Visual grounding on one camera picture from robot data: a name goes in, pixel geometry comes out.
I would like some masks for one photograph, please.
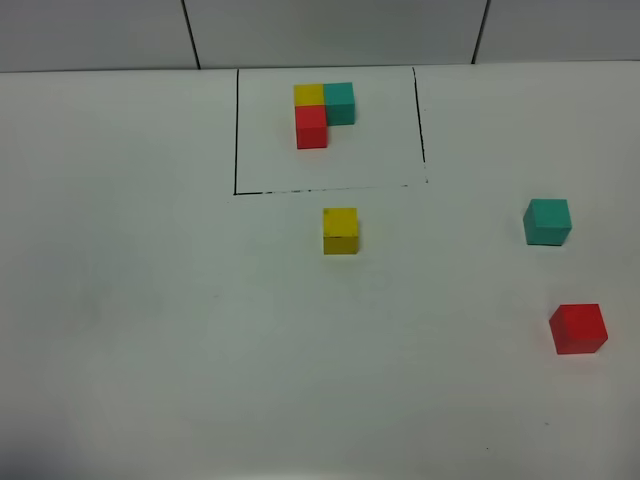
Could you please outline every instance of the cube structure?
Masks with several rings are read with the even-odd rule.
[[[328,126],[352,125],[356,121],[352,83],[294,85],[293,100],[298,149],[326,148]]]
[[[558,355],[594,353],[609,338],[597,304],[560,305],[549,325]]]
[[[356,123],[356,98],[353,83],[325,83],[324,101],[328,125],[353,125]]]
[[[296,141],[298,149],[327,148],[327,113],[323,106],[296,107]]]
[[[523,222],[527,244],[560,246],[571,231],[569,204],[566,200],[534,198]]]
[[[358,210],[325,208],[323,212],[325,255],[354,255],[359,249]]]

